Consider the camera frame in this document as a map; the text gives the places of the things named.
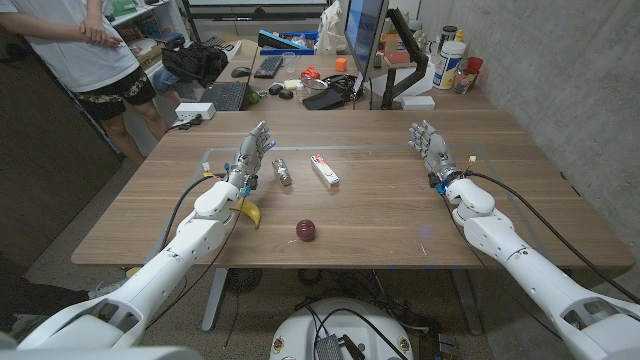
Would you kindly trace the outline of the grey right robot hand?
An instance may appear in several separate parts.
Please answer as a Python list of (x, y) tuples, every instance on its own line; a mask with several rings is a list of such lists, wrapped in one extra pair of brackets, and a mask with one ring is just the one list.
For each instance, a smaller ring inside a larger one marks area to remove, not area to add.
[(445, 139), (426, 120), (421, 125), (413, 123), (409, 128), (412, 139), (409, 145), (419, 152), (428, 171), (429, 185), (445, 190), (463, 172), (454, 162)]

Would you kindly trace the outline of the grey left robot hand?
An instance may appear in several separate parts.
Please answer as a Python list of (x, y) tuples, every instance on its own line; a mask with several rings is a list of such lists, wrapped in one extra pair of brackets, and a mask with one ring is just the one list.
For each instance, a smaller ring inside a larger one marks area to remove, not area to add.
[(264, 154), (274, 147), (276, 142), (270, 140), (266, 121), (261, 121), (241, 142), (235, 153), (233, 163), (227, 171), (225, 181), (238, 189), (257, 188), (258, 171)]

